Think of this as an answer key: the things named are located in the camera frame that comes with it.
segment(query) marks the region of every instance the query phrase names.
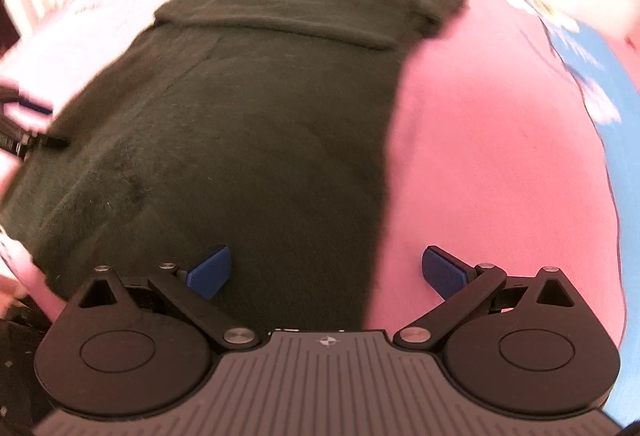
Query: folded garment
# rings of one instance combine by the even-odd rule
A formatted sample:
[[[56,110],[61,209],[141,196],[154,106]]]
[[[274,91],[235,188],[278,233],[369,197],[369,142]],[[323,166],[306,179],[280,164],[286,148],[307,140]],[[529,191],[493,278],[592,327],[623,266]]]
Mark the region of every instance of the folded garment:
[[[0,222],[68,297],[231,248],[228,314],[363,326],[402,60],[464,0],[172,0],[52,124]]]

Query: crosshair logo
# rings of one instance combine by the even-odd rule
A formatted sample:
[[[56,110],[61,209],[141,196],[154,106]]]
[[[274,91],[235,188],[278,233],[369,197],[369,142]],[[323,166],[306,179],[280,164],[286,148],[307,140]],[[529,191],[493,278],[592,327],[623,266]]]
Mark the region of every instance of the crosshair logo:
[[[318,340],[322,344],[322,346],[329,347],[333,346],[336,342],[340,342],[338,339],[334,339],[331,335],[325,335],[320,340]]]

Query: silver screw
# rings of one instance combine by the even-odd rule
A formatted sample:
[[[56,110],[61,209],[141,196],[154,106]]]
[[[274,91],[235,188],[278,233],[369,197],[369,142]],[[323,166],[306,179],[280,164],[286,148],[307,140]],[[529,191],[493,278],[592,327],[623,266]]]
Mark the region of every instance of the silver screw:
[[[249,328],[231,328],[223,337],[229,344],[247,344],[255,339],[255,333]]]
[[[431,338],[431,332],[420,326],[409,326],[401,330],[400,338],[410,344],[422,344]]]

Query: gray ribbed plate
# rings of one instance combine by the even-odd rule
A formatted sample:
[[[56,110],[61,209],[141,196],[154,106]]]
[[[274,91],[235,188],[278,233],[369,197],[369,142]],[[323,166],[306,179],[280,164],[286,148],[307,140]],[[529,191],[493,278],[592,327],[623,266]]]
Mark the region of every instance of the gray ribbed plate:
[[[427,353],[382,332],[278,331],[231,353],[197,394],[164,414],[100,422],[57,411],[36,436],[612,436],[593,411],[562,421],[511,419],[455,390]]]

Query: bed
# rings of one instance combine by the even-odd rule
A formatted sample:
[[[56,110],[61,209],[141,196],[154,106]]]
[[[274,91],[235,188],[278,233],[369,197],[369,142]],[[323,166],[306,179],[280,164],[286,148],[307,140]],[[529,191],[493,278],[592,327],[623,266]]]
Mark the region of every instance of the bed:
[[[0,78],[19,81],[58,113],[152,23],[154,10],[165,1],[76,0],[7,54]],[[531,275],[553,261],[570,275],[620,345],[622,371],[606,409],[628,424],[640,418],[640,407],[631,400],[640,396],[640,296],[633,292],[640,285],[640,55],[633,44],[604,39],[537,0],[470,0],[470,8],[496,23],[510,12],[509,25],[492,32],[473,22],[469,12],[435,44],[414,52],[403,74],[397,105],[423,109],[430,118],[422,136],[412,139],[430,150],[418,150],[418,156],[440,161],[440,174],[434,169],[432,192],[398,198],[404,205],[388,213],[378,268],[384,286],[374,292],[369,323],[393,326],[398,316],[418,317],[438,304],[434,291],[415,279],[426,242],[462,259],[499,261],[517,275]],[[473,32],[461,35],[465,27]],[[492,51],[489,34],[504,43],[504,50]],[[523,52],[510,62],[526,66],[515,75],[507,64],[496,64],[510,45]],[[467,68],[453,75],[457,65]],[[469,66],[481,71],[479,80],[491,83],[471,84]],[[509,74],[482,73],[489,68]],[[433,90],[428,100],[422,96],[423,84]],[[469,90],[453,100],[438,90],[452,85]],[[507,111],[496,104],[506,95],[512,106]],[[8,114],[24,126],[47,126],[17,108]],[[421,178],[394,161],[394,156],[402,158],[398,153],[407,149],[407,132],[414,127],[394,123],[397,135],[387,146],[398,182],[390,192],[397,197],[411,192]],[[470,151],[464,147],[469,138],[484,140]],[[576,145],[584,147],[580,156],[567,159]],[[447,159],[447,149],[456,155]],[[443,171],[447,164],[453,169]],[[0,153],[0,190],[17,169],[14,159]],[[454,188],[449,185],[452,172],[459,179]],[[511,191],[503,194],[501,186]],[[520,204],[519,211],[509,210],[514,203]],[[420,216],[428,207],[450,212],[433,222]],[[559,257],[559,252],[571,256]],[[407,261],[415,261],[415,267]],[[389,313],[388,305],[396,302],[404,305]]]

